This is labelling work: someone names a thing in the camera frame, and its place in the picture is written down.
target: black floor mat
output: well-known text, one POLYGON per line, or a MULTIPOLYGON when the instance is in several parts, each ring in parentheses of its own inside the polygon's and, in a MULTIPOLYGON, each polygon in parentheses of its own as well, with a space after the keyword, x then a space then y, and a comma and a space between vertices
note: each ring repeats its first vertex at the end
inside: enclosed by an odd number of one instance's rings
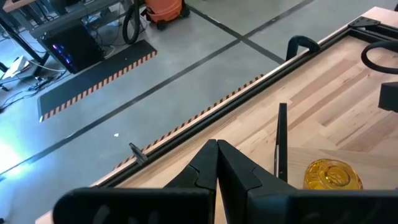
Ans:
POLYGON ((43 94, 39 97, 40 121, 49 119, 156 54, 155 48, 145 40, 141 40, 43 94))

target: yellow glass object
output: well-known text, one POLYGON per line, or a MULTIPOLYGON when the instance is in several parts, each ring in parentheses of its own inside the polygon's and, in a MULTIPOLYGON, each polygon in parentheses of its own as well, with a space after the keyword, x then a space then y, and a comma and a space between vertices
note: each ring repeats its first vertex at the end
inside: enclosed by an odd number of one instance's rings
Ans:
POLYGON ((362 190, 361 179, 347 163, 320 159, 312 162, 305 171, 304 189, 311 190, 362 190))

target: orange and black striped tape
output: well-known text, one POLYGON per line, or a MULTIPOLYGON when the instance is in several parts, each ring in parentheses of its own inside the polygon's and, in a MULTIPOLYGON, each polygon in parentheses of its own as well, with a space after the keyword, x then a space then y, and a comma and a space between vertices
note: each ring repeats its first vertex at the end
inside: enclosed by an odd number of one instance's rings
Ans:
POLYGON ((83 91, 82 93, 78 94, 77 96, 74 96, 72 99, 68 100, 67 102, 63 103, 62 105, 56 107, 55 109, 49 111, 48 113, 45 113, 43 116, 40 117, 40 122, 45 121, 46 119, 51 118, 52 116, 56 115, 60 111, 68 108, 70 105, 76 103, 77 101, 83 99, 84 97, 90 95, 96 90, 99 90, 106 84, 109 84, 111 81, 119 78, 120 76, 126 74, 128 71, 138 67, 140 64, 146 62, 147 60, 155 57, 157 55, 157 51, 152 51, 151 53, 143 56, 136 62, 126 66, 123 69, 120 69, 120 71, 115 72, 114 74, 110 75, 108 78, 105 78, 103 81, 100 81, 99 83, 95 84, 94 86, 90 87, 89 89, 83 91))
MULTIPOLYGON (((225 100, 227 100, 228 98, 234 96, 235 94, 239 93, 240 91, 244 90, 245 88, 247 88, 249 85, 252 85, 255 81, 257 81, 258 79, 262 78, 264 76, 264 74, 261 74, 259 76, 257 76, 256 78, 253 78, 252 80, 250 80, 249 82, 245 83, 243 86, 239 87, 237 90, 232 91, 230 94, 224 96, 222 99, 220 99, 219 101, 217 101, 216 103, 213 103, 211 106, 207 107, 205 110, 201 111, 200 113, 196 114, 195 116, 193 116, 192 118, 188 119, 186 122, 178 125, 176 128, 174 128, 173 130, 169 131, 167 134, 163 135, 162 137, 160 137, 159 139, 153 141, 152 143, 150 143, 149 145, 147 145, 146 147, 144 147, 142 149, 142 152, 145 152, 146 150, 148 150, 150 147, 155 146, 158 142, 161 142, 164 138, 169 137, 171 134, 175 133, 176 131, 178 131, 179 129, 183 128, 184 126, 188 125, 189 123, 191 123, 192 121, 196 120, 199 116, 205 114, 206 112, 209 112, 209 110, 213 109, 214 107, 216 107, 217 105, 219 105, 220 103, 224 102, 225 100)), ((115 168, 119 168, 121 167, 123 164, 129 162, 131 159, 133 159, 135 156, 132 155, 130 157, 128 157, 126 160, 122 161, 120 164, 118 164, 115 168)))

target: gray floor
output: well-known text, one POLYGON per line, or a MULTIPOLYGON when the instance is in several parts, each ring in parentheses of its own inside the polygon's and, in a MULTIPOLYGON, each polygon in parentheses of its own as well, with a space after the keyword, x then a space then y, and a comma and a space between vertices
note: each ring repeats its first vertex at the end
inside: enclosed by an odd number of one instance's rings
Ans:
MULTIPOLYGON (((300 3, 298 0, 187 2, 241 35, 300 3)), ((284 58, 287 41, 293 35, 320 40, 375 5, 388 9, 396 5, 395 0, 307 2, 308 5, 249 37, 250 40, 284 58)), ((117 27, 107 26, 100 33, 104 42, 109 42, 117 31, 117 27)), ((28 34, 24 37, 34 42, 28 34)), ((235 37, 194 13, 188 19, 170 24, 163 32, 149 25, 141 38, 159 51, 156 57, 53 118, 39 123, 36 96, 0 114, 0 173, 44 151, 50 152, 3 175, 6 178, 0 181, 0 217, 9 223, 32 223, 66 191, 90 185, 130 156, 129 142, 139 147, 149 144, 243 83, 278 66, 242 42, 230 45, 235 37), (227 45, 231 47, 207 60, 227 45), (189 72, 181 75, 186 69, 189 72), (140 100, 91 129, 84 129, 132 99, 140 100)), ((0 42, 0 49, 7 52, 0 55, 4 63, 23 54, 9 40, 0 42)), ((48 66, 59 68, 53 60, 48 66)), ((73 77, 69 75, 42 93, 73 77)), ((0 103, 32 82, 9 84, 7 87, 13 90, 0 91, 0 103)))

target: computer tower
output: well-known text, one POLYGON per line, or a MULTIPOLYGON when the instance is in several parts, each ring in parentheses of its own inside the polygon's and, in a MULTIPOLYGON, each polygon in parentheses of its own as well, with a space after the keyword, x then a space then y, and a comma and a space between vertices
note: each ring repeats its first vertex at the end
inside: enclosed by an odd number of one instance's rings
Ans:
POLYGON ((81 21, 47 32, 40 42, 70 73, 104 60, 101 47, 81 21))

